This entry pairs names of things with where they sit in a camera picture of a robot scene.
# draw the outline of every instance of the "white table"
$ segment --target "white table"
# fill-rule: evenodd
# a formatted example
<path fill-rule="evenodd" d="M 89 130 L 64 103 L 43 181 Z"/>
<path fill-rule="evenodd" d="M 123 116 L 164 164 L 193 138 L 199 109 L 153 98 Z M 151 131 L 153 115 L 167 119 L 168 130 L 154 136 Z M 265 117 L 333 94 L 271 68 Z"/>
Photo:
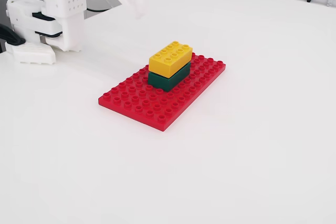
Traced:
<path fill-rule="evenodd" d="M 150 0 L 53 66 L 0 55 L 0 223 L 336 222 L 336 10 Z M 98 97 L 173 40 L 226 71 L 165 131 Z"/>

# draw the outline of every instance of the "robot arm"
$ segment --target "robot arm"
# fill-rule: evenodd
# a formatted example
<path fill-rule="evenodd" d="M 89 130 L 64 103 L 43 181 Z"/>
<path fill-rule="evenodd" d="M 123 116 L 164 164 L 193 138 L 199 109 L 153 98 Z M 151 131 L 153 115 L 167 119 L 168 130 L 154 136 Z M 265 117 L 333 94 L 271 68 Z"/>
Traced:
<path fill-rule="evenodd" d="M 119 1 L 122 4 L 134 5 L 138 12 L 144 12 L 142 6 L 145 0 Z M 50 46 L 63 51 L 80 51 L 84 40 L 83 13 L 86 9 L 86 0 L 8 0 L 6 12 L 11 20 L 12 29 L 24 38 L 26 43 L 33 43 L 34 46 L 41 44 L 42 36 Z M 14 54 L 15 51 L 18 52 L 10 47 L 8 46 L 8 51 Z M 33 60 L 29 56 L 16 58 L 20 58 L 21 62 L 54 63 L 55 54 L 51 55 L 50 50 L 48 57 L 44 55 Z"/>

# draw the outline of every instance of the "black cable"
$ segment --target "black cable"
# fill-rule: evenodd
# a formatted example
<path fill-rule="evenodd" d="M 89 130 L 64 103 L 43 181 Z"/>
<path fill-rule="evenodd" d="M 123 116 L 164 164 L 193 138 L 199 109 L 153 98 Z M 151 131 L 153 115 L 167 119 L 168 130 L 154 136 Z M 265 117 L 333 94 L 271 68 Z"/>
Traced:
<path fill-rule="evenodd" d="M 102 13 L 102 12 L 106 12 L 109 9 L 105 9 L 105 10 L 93 10 L 93 9 L 90 9 L 90 8 L 86 8 L 86 10 L 89 10 L 90 12 L 94 12 L 94 13 Z"/>

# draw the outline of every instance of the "yellow lego brick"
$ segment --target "yellow lego brick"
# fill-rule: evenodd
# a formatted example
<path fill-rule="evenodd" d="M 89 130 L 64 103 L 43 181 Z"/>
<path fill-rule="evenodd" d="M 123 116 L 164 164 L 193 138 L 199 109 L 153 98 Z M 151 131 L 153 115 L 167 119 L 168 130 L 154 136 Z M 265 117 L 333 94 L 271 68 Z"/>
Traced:
<path fill-rule="evenodd" d="M 170 78 L 191 61 L 193 48 L 177 41 L 149 58 L 149 71 Z"/>

